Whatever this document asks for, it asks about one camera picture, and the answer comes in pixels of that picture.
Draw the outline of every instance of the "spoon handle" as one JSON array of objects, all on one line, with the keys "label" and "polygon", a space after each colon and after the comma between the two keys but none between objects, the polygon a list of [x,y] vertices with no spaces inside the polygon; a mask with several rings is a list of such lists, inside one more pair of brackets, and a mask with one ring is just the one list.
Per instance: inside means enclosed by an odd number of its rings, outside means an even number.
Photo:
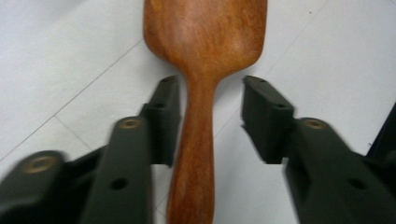
[{"label": "spoon handle", "polygon": [[199,82],[188,87],[187,111],[166,211],[168,224],[212,223],[214,89]]}]

